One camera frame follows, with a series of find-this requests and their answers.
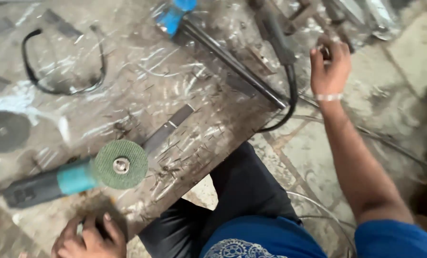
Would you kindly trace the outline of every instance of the blue t-shirt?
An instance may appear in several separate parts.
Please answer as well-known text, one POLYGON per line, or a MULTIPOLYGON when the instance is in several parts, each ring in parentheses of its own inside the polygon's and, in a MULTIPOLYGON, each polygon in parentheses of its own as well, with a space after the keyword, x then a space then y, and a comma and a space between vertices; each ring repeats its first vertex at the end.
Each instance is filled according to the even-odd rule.
MULTIPOLYGON (((358 226, 359 258, 427 258, 427 232, 395 220, 371 220, 358 226)), ((200 258, 327 258, 302 227, 284 218, 246 216, 219 227, 200 258)))

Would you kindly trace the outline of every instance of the black cable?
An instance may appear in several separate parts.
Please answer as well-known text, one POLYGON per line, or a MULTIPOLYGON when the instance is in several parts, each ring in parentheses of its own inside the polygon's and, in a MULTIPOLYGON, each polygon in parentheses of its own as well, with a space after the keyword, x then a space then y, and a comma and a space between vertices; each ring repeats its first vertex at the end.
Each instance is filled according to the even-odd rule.
POLYGON ((287 74, 288 78, 288 84, 290 86, 290 109, 288 110, 288 113, 280 120, 277 124, 268 127, 268 128, 261 128, 257 131, 257 133, 264 133, 264 132, 270 132, 273 131, 282 125, 284 125, 293 115, 296 109, 296 103, 298 102, 298 86, 296 83, 296 74, 295 74, 295 67, 294 65, 288 65, 285 67, 285 73, 287 74))
POLYGON ((48 88, 46 88, 45 86, 42 86, 39 84, 39 79, 37 78, 37 76, 35 75, 35 71, 34 69, 32 69, 32 67, 29 64, 29 59, 27 58, 27 41, 37 35, 40 35, 43 31, 42 29, 36 29, 35 31, 29 33, 23 40, 22 40, 22 59, 24 62, 24 68, 26 69, 26 74, 27 77, 29 78, 29 80, 33 83, 33 85, 43 91, 44 93, 47 94, 51 94, 51 95, 66 95, 66 96, 71 96, 71 95, 75 95, 75 94, 80 94, 80 93, 86 93, 86 92, 90 92, 93 90, 96 90, 97 88, 99 88, 104 80, 105 80, 105 75, 107 73, 107 62, 105 61, 105 55, 103 54, 103 47, 102 47, 102 42, 100 40, 99 37, 99 28, 95 25, 91 25, 90 29, 96 34, 97 36, 97 40, 99 42, 99 51, 100 51, 100 56, 101 56, 101 62, 102 62, 102 67, 100 68, 100 78, 97 79, 97 81, 91 85, 90 87, 80 90, 80 91, 75 91, 75 92, 65 92, 65 91, 59 91, 59 90, 50 90, 48 88))

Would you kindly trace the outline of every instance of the hand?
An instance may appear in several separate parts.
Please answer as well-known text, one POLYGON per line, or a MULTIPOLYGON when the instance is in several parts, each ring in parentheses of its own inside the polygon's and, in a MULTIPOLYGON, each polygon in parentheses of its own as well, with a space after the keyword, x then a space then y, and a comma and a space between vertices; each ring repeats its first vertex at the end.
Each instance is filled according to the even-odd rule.
POLYGON ((311 87, 314 95, 342 93, 351 70, 350 51, 342 42, 326 42, 331 55, 331 64, 323 63, 320 50, 311 49, 311 87))
POLYGON ((126 240, 123 232, 111 219, 103 216, 105 230, 110 239, 103 239, 96 228, 96 217, 87 216, 83 225, 83 238, 76 234, 81 218, 73 218, 54 242, 52 258, 125 258, 126 240))

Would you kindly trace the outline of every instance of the angle grinder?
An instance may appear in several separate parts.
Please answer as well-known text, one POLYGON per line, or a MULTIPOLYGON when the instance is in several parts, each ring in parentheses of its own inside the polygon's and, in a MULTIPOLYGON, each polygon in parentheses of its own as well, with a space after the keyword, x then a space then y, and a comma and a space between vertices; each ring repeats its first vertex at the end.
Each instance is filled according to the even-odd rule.
POLYGON ((0 190, 0 195, 10 208, 27 208, 98 186, 129 189, 142 181, 147 170, 148 158, 142 147, 129 140, 115 140, 101 148, 94 159, 13 182, 0 190))

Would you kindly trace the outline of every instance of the metal rod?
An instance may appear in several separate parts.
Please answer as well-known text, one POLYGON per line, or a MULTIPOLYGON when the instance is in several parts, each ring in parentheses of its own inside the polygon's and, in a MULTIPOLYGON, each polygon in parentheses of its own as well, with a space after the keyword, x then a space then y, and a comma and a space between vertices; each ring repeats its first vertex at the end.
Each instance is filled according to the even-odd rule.
POLYGON ((286 103, 280 98, 278 93, 274 91, 260 77, 251 72, 245 65, 240 63, 231 53, 224 50, 218 42, 211 38, 207 33, 195 26, 190 20, 189 15, 185 15, 180 22, 179 29, 188 33, 191 37, 199 41, 215 56, 224 62, 229 68, 236 72, 242 79, 252 85, 257 91, 265 96, 270 102, 276 105, 279 109, 284 109, 286 103))

